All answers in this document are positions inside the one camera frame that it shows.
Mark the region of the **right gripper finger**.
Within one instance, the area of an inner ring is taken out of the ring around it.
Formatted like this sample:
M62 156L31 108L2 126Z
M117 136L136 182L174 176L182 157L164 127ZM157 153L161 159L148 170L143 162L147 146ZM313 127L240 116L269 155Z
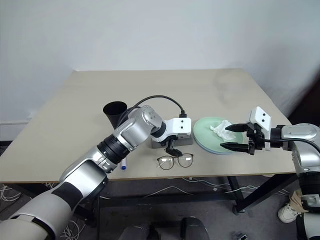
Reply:
M231 124L225 127L225 130L231 132L247 132L250 129L250 125L248 123L237 123Z
M250 146L248 144L237 143L237 142L224 142L224 143L221 143L220 146L234 152L243 152L243 153L250 152Z

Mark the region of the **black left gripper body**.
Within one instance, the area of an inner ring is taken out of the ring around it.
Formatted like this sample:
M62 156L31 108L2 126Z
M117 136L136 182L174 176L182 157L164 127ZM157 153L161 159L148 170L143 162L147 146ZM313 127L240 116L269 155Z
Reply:
M165 135L159 138L159 143L165 148L181 147L190 145L190 135Z

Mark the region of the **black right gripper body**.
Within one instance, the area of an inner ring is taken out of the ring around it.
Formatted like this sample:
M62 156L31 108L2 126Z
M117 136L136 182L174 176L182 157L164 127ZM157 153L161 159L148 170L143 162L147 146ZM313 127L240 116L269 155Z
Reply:
M248 153L255 154L255 150L262 150L265 147L265 135L262 127L257 123L248 122L246 136L248 137Z

